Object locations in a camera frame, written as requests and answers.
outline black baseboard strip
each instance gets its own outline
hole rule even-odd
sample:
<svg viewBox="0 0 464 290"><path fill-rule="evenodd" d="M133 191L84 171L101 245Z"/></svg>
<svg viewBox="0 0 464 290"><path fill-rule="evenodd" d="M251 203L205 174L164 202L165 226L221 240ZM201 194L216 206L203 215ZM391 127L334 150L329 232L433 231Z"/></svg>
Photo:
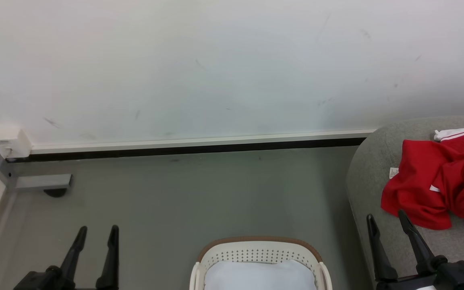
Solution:
<svg viewBox="0 0 464 290"><path fill-rule="evenodd" d="M326 140L307 140L289 141L274 143L252 143L252 144L233 144L233 145L208 145L195 147L173 147L173 148L151 148L151 149L131 149L131 150L108 150L93 152L70 152L70 153L51 153L51 154L31 154L26 158L8 158L8 163L24 162L46 162L63 160L81 160L94 158L118 158L132 156L153 156L153 155L172 155L172 154L194 154L194 153L213 153L231 151L254 151L254 150L274 150L291 148L315 148L315 147L341 147L360 145L365 138L346 138L346 139L326 139Z"/></svg>

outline red cloth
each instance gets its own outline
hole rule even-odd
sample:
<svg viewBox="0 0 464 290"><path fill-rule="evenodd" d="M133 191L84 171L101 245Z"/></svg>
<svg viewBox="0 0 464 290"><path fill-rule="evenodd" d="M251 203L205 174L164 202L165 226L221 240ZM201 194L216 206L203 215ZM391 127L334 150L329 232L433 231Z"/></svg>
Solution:
<svg viewBox="0 0 464 290"><path fill-rule="evenodd" d="M433 141L404 140L398 174L384 188L381 207L403 209L424 228L451 227L449 211L464 218L464 128L437 132Z"/></svg>

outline clothing tag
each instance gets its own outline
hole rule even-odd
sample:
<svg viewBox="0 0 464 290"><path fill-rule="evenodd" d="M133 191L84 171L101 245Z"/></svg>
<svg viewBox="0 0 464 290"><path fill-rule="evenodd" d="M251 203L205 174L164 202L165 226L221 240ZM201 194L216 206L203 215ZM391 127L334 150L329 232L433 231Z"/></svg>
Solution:
<svg viewBox="0 0 464 290"><path fill-rule="evenodd" d="M398 173L398 168L390 167L390 179L394 178Z"/></svg>

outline brown basket rim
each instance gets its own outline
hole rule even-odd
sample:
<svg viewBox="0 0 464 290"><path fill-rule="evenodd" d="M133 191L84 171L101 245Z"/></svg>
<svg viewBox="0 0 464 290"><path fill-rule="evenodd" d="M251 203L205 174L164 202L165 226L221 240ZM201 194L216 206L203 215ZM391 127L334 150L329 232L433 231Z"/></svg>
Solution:
<svg viewBox="0 0 464 290"><path fill-rule="evenodd" d="M318 251L313 248L310 244L304 242L300 239L295 238L286 238L286 237L276 237L276 236L243 236L243 237L231 237L231 238L222 238L217 239L210 242L203 250L201 250L200 254L198 255L197 261L201 263L201 259L207 253L210 248L213 246L217 246L218 244L227 244L229 242L288 242L290 244L299 244L303 246L307 250L309 250L316 258L316 260L320 263L323 262L322 257L318 253Z"/></svg>

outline white wall trim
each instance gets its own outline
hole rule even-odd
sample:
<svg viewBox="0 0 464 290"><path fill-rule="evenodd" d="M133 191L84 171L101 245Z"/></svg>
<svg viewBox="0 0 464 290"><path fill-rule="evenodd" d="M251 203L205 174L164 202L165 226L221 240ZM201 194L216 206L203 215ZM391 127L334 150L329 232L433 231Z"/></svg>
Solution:
<svg viewBox="0 0 464 290"><path fill-rule="evenodd" d="M170 148L170 147L194 147L194 146L207 146L207 145L233 145L233 144L249 144L249 143L272 143L272 142L286 142L286 141L361 138L361 137L367 137L368 134L374 132L375 130L376 129L344 130L344 131L255 135L255 136L239 136L239 137L218 137L218 138L198 138L198 139L179 139L179 140L158 140L158 141L133 141L133 142L118 142L118 143L34 145L31 149L31 154L72 153L72 152L90 152L90 151L152 149L152 148Z"/></svg>

